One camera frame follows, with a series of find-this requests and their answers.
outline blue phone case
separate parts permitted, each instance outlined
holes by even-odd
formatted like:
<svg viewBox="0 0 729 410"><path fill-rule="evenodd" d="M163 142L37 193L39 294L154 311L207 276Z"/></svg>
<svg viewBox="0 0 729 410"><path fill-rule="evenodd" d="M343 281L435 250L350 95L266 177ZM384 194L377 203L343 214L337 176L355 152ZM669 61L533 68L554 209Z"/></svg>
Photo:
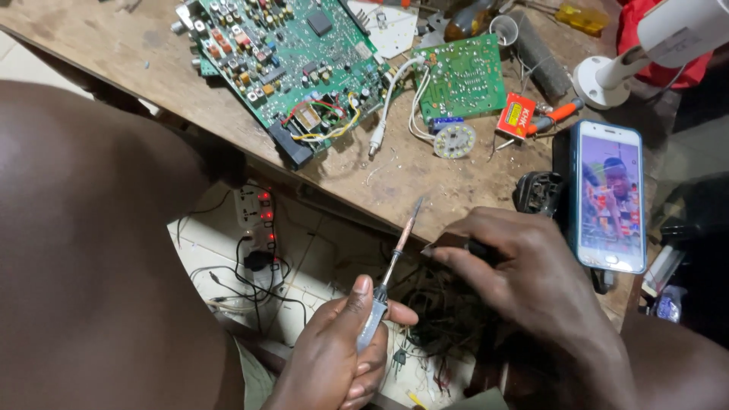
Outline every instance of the blue phone case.
<svg viewBox="0 0 729 410"><path fill-rule="evenodd" d="M569 167L569 173L570 173L570 210L569 210L569 229L568 229L568 235L567 235L567 241L569 243L570 248L572 248L572 252L574 253L574 256L576 259L583 264L584 266L589 266L591 268L598 268L598 269L605 269L605 266L597 266L597 265L591 265L589 263L585 263L584 261L580 260L580 257L577 253L577 248L579 247L580 243L578 241L580 237L580 229L582 226L581 221L579 221L579 212L578 209L582 204L580 203L580 175L577 174L577 164L580 160L579 158L579 142L580 142L580 125L582 123L591 123L591 124L600 124L600 125L609 125L613 128L622 128L624 130L633 131L634 133L638 134L638 137L640 138L641 144L639 145L639 155L641 158L640 161L640 167L638 170L638 174L640 175L640 207L643 211L643 214L641 215L641 239L643 241L642 248L643 248L643 269L641 271L632 271L633 274L641 274L645 271L647 268L647 253L646 253L646 229L645 229L645 200L644 200L644 190L643 190L643 144L642 144L642 136L641 134L635 130L634 128L629 127L623 127L621 125L615 125L611 123L605 123L602 121L595 121L595 120L579 120L575 124L572 125L570 128L570 154L569 154L569 160L570 160L570 167Z"/></svg>

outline tile floor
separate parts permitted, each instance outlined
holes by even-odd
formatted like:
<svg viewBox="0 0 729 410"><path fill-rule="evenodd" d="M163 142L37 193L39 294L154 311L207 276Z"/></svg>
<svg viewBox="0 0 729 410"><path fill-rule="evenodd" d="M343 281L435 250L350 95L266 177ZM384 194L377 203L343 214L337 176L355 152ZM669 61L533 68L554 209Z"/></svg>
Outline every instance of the tile floor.
<svg viewBox="0 0 729 410"><path fill-rule="evenodd" d="M0 79L42 82L91 98L91 95L45 66L33 54L2 32L0 32ZM157 109L151 105L150 108L152 111ZM221 185L212 187L199 201L196 209L209 209L215 206L225 193L226 188ZM172 223L168 228L171 241L178 249L179 257L188 274L204 266L235 266L236 244L246 233L238 224L233 195L229 195L220 208L212 212L196 214L181 220L179 246L176 240L178 224ZM290 273L277 292L285 298L302 301L307 319L311 318L316 309L326 301L344 295L356 275L370 274L377 277L384 272L379 240L348 224L325 217L285 198L278 200L276 238L279 255L291 265ZM244 242L239 251L241 258L253 248L252 241ZM412 262L403 260L396 270L395 277L410 272L413 267ZM242 266L239 269L246 278L261 286L267 287L270 283L268 276L270 271L267 269L261 272L242 269ZM212 281L209 272L213 270L221 283L241 292L249 292L249 289L235 279L232 271L222 268L203 269L192 276L202 298L233 295L232 291ZM234 300L226 302L235 304ZM257 328L258 319L250 303L239 301L236 306L248 309L248 312L232 314L231 317ZM302 306L295 302L273 299L265 303L259 309L260 325L264 334L269 339L293 346L304 326L302 310ZM382 393L411 407L413 402L407 396L407 391L410 390L433 410L441 409L460 399L462 390L470 380L473 359L448 361L452 374L450 394L440 393L436 387L430 386L432 383L429 383L429 380L432 379L432 375L428 376L425 370L428 363L422 363L423 360L411 357L401 371L396 372L391 369L391 356L396 351L396 344L402 343L403 336L398 332L396 325L391 323L388 325L389 371L383 381Z"/></svg>

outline green circuit board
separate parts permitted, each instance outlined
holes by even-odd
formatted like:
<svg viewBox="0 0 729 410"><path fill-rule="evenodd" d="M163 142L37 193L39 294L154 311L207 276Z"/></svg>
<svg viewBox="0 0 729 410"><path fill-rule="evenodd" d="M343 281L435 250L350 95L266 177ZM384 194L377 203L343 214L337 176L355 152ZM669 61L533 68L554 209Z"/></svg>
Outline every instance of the green circuit board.
<svg viewBox="0 0 729 410"><path fill-rule="evenodd" d="M329 123L311 129L304 129L295 118L292 123L299 134L325 134L330 127L348 123L355 114L347 104L350 92L359 103L359 120L382 107L391 69L375 59L377 49L351 17L346 1L194 0L186 4L195 24L192 36L201 75L222 76L264 127L281 122L310 98L345 112L340 119L332 121L330 115ZM227 52L224 43L230 45ZM326 107L312 107L324 123ZM306 144L318 153L332 140Z"/></svg>
<svg viewBox="0 0 729 410"><path fill-rule="evenodd" d="M467 117L506 106L496 40L496 34L484 34L417 51L431 66L420 100L426 125L432 118ZM422 78L416 76L418 86Z"/></svg>

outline smartphone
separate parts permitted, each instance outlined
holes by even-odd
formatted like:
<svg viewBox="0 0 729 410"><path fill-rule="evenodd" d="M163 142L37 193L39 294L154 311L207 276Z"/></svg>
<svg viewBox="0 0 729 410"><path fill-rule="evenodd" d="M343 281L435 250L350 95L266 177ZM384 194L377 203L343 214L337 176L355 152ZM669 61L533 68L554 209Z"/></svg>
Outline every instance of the smartphone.
<svg viewBox="0 0 729 410"><path fill-rule="evenodd" d="M647 264L641 136L580 120L571 129L569 241L581 264L642 273Z"/></svg>

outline brown bottle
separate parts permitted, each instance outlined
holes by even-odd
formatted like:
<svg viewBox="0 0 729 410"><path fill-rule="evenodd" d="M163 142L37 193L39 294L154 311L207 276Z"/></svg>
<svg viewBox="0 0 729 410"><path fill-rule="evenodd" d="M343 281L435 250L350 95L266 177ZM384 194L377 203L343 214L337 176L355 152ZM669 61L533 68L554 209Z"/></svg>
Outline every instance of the brown bottle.
<svg viewBox="0 0 729 410"><path fill-rule="evenodd" d="M460 10L445 27L444 40L453 42L469 39L488 30L488 24L498 11L497 0L476 0L474 4Z"/></svg>

